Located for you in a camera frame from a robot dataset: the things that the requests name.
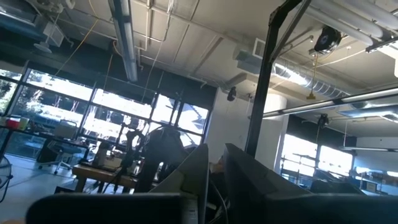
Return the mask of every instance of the white ceiling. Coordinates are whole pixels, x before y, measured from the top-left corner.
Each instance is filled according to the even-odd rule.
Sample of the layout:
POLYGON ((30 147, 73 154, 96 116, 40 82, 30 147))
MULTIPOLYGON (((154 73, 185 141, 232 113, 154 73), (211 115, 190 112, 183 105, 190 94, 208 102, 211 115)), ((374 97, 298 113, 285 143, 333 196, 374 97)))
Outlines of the white ceiling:
MULTIPOLYGON (((197 0, 175 0, 177 7, 173 14, 190 19, 197 4, 197 0)), ((94 9, 98 17, 110 20, 111 12, 108 0, 92 0, 94 9)), ((131 0, 133 14, 133 28, 142 34, 146 33, 146 7, 137 4, 131 0)), ((154 6, 167 10, 169 0, 155 0, 154 6)), ((192 21, 201 24, 219 33, 227 35, 232 39, 241 42, 255 39, 256 37, 265 40, 268 28, 268 20, 270 13, 280 6, 283 0, 199 0, 192 21)), ((398 4, 392 0, 376 0, 376 4, 389 11, 398 8, 398 4)), ((88 0, 76 0, 76 9, 94 14, 91 10, 88 0)), ((70 18, 63 13, 61 18, 72 20, 72 22, 84 27, 91 27, 95 18, 89 17, 76 10, 67 10, 70 18)), ((292 11, 286 19, 280 30, 280 35, 286 30, 289 22, 292 20, 295 11, 292 11)), ((165 35, 167 16, 158 12, 153 12, 151 36, 155 39, 162 40, 165 35)), ((65 22, 60 22, 64 32, 75 39, 82 39, 86 30, 71 26, 65 22)), ((190 25, 185 38, 182 41, 183 34, 187 28, 187 23, 178 19, 171 19, 167 39, 161 44, 156 41, 150 41, 148 49, 141 51, 141 62, 152 65, 153 59, 156 58, 160 49, 159 56, 155 63, 156 67, 163 68, 170 72, 175 72, 183 76, 191 76, 203 79, 212 85, 225 86, 225 83, 242 72, 238 69, 237 61, 233 60, 233 51, 236 43, 230 40, 222 40, 215 48, 214 52, 201 64, 201 60, 209 52, 211 47, 216 43, 218 35, 212 31, 202 29, 198 26, 190 25), (181 48, 177 53, 178 46, 182 41, 181 48)), ((298 38, 293 44, 300 42, 313 35, 315 40, 321 33, 323 24, 304 15, 290 39, 306 32, 301 38, 298 38)), ((99 21, 95 31, 102 32, 106 35, 116 36, 112 24, 99 21)), ((135 44, 144 46, 145 38, 140 35, 134 36, 135 44)), ((87 42, 89 44, 107 49, 110 39, 102 37, 98 34, 90 34, 87 42)), ((340 46, 347 45, 350 49, 342 47, 334 51, 330 56, 320 57, 319 65, 339 60, 351 54, 355 54, 366 47, 364 44, 348 37, 341 41, 340 46)), ((283 58, 293 61, 302 67, 312 68, 313 57, 308 54, 308 50, 313 48, 314 43, 310 41, 304 42, 290 52, 287 52, 283 58)), ((361 53, 347 60, 343 60, 331 65, 322 66, 317 69, 318 77, 328 80, 337 86, 343 86, 347 91, 359 93, 374 90, 376 88, 385 88, 398 85, 398 79, 394 76, 394 59, 380 52, 371 54, 361 53)), ((280 83, 280 79, 272 78, 272 83, 280 83)), ((240 95, 254 93, 256 85, 243 85, 238 89, 240 95)), ((273 92, 280 93, 289 99, 289 106, 306 105, 314 103, 314 101, 306 100, 308 90, 291 82, 280 83, 275 86, 273 92)), ((325 100, 321 96, 317 96, 317 100, 325 100)), ((341 116, 333 111, 327 111, 330 117, 341 116)), ((302 114, 301 116, 308 119, 316 119, 311 114, 302 114)), ((331 126, 344 131, 346 121, 334 121, 331 126)), ((390 136, 393 131, 398 129, 398 125, 385 121, 380 118, 367 122, 353 122, 349 128, 352 134, 358 136, 390 136)))

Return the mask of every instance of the wooden table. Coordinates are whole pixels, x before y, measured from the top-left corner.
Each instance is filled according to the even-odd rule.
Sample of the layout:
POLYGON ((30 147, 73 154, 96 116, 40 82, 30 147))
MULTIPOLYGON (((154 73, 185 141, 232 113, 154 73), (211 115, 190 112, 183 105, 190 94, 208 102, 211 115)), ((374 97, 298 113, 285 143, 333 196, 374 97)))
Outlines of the wooden table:
MULTIPOLYGON (((97 180, 103 183, 109 183, 114 179, 114 173, 108 172, 101 169, 96 169, 83 165, 75 165, 72 169, 72 174, 77 176, 78 182, 75 192, 83 192, 83 188, 86 184, 87 179, 97 180)), ((130 176, 123 175, 120 178, 118 185, 123 186, 123 192, 127 192, 129 189, 134 188, 136 180, 130 176)))

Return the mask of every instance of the office chair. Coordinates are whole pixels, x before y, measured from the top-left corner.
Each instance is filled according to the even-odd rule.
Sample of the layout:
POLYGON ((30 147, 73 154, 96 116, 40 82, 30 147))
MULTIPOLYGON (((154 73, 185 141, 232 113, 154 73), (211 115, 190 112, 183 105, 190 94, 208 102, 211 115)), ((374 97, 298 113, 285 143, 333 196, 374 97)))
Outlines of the office chair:
POLYGON ((40 163, 39 165, 39 169, 42 169, 43 166, 51 166, 51 165, 57 165, 57 168, 54 171, 54 174, 57 175, 58 174, 58 170, 61 166, 66 167, 68 170, 70 170, 72 167, 71 165, 67 164, 66 162, 64 162, 63 160, 69 157, 72 157, 74 154, 78 154, 81 153, 81 149, 77 148, 77 147, 63 147, 59 144, 59 142, 51 140, 47 146, 47 149, 49 149, 50 151, 56 153, 60 159, 58 161, 53 161, 53 162, 44 162, 44 163, 40 163))

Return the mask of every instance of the floor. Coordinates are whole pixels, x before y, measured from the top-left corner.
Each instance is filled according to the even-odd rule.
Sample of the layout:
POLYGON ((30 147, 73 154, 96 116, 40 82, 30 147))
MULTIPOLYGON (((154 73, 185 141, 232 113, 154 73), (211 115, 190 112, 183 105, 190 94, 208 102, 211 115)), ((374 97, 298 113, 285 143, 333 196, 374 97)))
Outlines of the floor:
POLYGON ((70 171, 60 169, 52 174, 52 167, 38 170, 35 161, 6 155, 12 164, 12 174, 6 198, 0 203, 0 223, 9 219, 23 219, 29 206, 36 200, 54 194, 58 185, 73 182, 70 171))

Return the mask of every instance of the red object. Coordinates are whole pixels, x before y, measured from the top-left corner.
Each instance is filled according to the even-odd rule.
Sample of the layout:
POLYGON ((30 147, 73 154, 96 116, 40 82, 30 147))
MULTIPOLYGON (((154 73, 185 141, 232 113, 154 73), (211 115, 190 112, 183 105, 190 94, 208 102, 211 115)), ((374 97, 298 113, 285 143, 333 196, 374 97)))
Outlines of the red object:
POLYGON ((11 119, 6 121, 6 126, 8 128, 17 129, 19 126, 19 121, 13 121, 11 119))

